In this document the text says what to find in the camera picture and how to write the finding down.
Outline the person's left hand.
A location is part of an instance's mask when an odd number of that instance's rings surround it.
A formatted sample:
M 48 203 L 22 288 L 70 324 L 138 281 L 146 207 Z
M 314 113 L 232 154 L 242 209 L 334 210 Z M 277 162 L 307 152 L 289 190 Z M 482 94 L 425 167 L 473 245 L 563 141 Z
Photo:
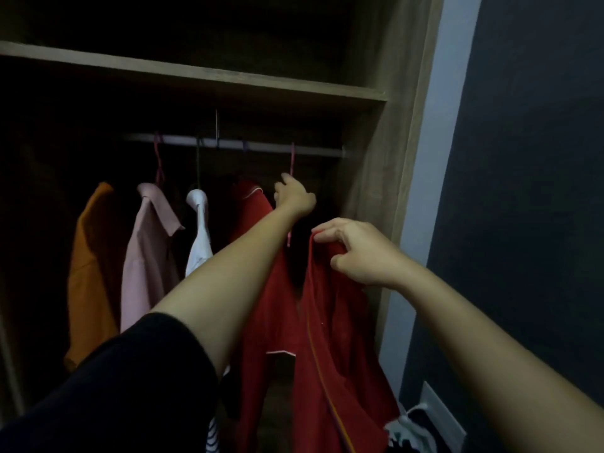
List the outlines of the person's left hand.
M 303 194 L 289 200 L 275 200 L 276 208 L 287 211 L 294 220 L 298 220 L 313 212 L 316 206 L 316 196 L 303 186 Z

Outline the person's right hand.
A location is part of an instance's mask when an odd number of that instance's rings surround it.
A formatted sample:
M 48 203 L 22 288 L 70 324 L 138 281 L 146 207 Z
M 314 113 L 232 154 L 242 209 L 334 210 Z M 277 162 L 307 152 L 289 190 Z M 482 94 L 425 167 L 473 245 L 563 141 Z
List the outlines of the person's right hand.
M 339 243 L 345 252 L 355 252 L 360 259 L 360 279 L 366 286 L 398 290 L 413 261 L 393 242 L 365 221 L 335 218 L 312 229 L 318 244 Z

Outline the pink clothes hanger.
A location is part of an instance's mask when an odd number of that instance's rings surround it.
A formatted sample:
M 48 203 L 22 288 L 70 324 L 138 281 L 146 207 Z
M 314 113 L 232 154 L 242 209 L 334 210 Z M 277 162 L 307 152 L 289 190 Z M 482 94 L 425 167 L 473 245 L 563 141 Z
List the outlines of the pink clothes hanger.
M 164 183 L 165 183 L 165 173 L 164 173 L 162 159 L 161 159 L 161 155 L 160 155 L 160 151 L 159 151 L 159 142 L 161 141 L 160 139 L 161 139 L 160 135 L 157 132 L 155 132 L 154 140 L 153 140 L 154 153 L 155 153 L 155 159 L 156 159 L 155 185 L 160 188 L 163 188 Z
M 291 143 L 290 154 L 291 155 L 290 155 L 289 175 L 293 177 L 294 176 L 295 156 L 296 156 L 296 144 L 294 142 Z M 287 240 L 286 240 L 287 248 L 291 247 L 291 238 L 292 238 L 292 230 L 290 229 L 290 231 L 288 232 L 288 235 L 287 235 Z

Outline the red garment with yellow stripe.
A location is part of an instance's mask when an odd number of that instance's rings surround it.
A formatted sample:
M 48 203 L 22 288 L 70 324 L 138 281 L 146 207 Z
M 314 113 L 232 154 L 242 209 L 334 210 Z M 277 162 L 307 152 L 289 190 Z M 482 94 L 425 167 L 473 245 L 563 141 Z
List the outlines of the red garment with yellow stripe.
M 341 243 L 309 239 L 296 352 L 294 453 L 385 453 L 396 398 L 374 350 L 364 286 L 330 265 Z

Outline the person's left forearm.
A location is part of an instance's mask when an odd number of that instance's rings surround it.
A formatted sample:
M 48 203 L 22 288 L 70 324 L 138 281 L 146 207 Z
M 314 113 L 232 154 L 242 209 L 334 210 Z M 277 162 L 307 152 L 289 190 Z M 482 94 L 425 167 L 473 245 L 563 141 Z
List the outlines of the person's left forearm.
M 221 378 L 300 208 L 287 200 L 223 248 L 151 310 L 188 328 Z

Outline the person's right forearm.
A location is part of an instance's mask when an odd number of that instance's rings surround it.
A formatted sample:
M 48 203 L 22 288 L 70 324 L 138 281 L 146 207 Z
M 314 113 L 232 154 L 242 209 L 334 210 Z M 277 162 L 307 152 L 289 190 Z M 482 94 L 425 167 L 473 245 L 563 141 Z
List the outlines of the person's right forearm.
M 514 453 L 604 453 L 604 408 L 407 257 L 393 286 L 415 308 Z

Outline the metal closet rod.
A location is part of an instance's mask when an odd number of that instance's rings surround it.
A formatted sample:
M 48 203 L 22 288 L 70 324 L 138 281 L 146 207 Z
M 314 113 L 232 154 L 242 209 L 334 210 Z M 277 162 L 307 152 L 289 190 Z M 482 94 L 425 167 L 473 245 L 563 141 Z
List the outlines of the metal closet rod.
M 159 135 L 151 133 L 130 133 L 123 136 L 127 142 L 155 143 L 177 147 L 200 147 L 211 150 L 237 150 L 242 152 L 287 154 L 291 150 L 300 156 L 321 158 L 346 158 L 346 151 L 342 148 L 311 147 L 299 144 L 276 144 L 249 142 L 239 139 L 216 139 L 211 137 L 195 137 L 181 135 Z

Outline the red shirt with white piping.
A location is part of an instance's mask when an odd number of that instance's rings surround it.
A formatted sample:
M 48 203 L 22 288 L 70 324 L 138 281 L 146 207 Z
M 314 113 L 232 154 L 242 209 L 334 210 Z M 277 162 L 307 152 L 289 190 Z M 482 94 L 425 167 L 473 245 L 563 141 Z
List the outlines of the red shirt with white piping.
M 275 357 L 295 357 L 299 347 L 297 297 L 286 263 L 285 240 L 286 237 L 277 238 L 278 252 L 231 365 L 240 382 L 237 453 L 255 453 L 257 428 Z

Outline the wooden wardrobe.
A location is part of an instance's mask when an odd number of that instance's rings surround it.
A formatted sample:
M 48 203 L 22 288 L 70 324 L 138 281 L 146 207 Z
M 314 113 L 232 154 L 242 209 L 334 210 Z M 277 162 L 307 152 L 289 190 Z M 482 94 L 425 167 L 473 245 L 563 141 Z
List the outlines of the wooden wardrobe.
M 123 136 L 215 138 L 216 108 L 223 139 L 346 151 L 295 156 L 317 198 L 284 247 L 300 343 L 311 228 L 341 214 L 400 240 L 443 1 L 0 0 L 0 429 L 79 367 L 64 364 L 77 220 L 106 182 L 132 234 L 137 187 L 155 184 L 154 145 Z M 184 227 L 171 244 L 181 281 L 196 149 L 159 151 L 161 190 Z M 290 155 L 201 148 L 214 253 L 273 209 Z M 255 452 L 277 439 L 264 414 L 285 419 L 294 451 L 296 359 L 274 359 Z M 214 413 L 236 453 L 239 383 L 225 376 Z

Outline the pink shirt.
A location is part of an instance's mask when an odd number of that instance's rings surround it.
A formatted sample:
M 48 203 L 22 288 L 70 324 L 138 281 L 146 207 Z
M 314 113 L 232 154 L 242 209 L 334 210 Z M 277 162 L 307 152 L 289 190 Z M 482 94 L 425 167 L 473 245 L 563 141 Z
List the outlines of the pink shirt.
M 141 183 L 137 191 L 141 205 L 123 266 L 121 333 L 150 312 L 180 281 L 171 244 L 184 227 L 160 187 Z

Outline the white clothes hanger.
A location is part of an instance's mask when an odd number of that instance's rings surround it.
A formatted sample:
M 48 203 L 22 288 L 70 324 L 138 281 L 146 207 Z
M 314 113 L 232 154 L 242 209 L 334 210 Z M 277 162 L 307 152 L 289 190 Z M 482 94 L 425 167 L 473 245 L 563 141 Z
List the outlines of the white clothes hanger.
M 427 408 L 426 403 L 417 404 L 384 426 L 389 436 L 385 453 L 438 453 L 437 443 L 430 431 L 410 417 L 412 413 L 426 411 Z

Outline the orange shirt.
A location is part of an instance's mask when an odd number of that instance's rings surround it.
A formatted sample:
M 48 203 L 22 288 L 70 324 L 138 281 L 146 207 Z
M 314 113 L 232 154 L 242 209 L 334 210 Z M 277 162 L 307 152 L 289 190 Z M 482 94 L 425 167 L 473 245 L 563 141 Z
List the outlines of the orange shirt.
M 65 367 L 74 371 L 120 332 L 121 285 L 131 224 L 114 188 L 99 183 L 80 214 L 67 281 L 70 347 Z

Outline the black sleeve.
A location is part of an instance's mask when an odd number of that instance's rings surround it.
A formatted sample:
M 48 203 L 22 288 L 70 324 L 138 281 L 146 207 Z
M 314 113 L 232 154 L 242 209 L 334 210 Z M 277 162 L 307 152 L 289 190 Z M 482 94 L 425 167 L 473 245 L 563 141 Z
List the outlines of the black sleeve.
M 206 453 L 218 388 L 192 332 L 147 314 L 0 429 L 0 453 Z

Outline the white wall panel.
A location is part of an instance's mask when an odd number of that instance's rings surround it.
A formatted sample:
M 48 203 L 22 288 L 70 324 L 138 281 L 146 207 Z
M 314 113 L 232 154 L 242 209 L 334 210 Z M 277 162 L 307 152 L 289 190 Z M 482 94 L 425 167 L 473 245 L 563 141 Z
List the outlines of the white wall panel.
M 451 453 L 464 453 L 466 430 L 427 381 L 422 384 L 420 403 Z

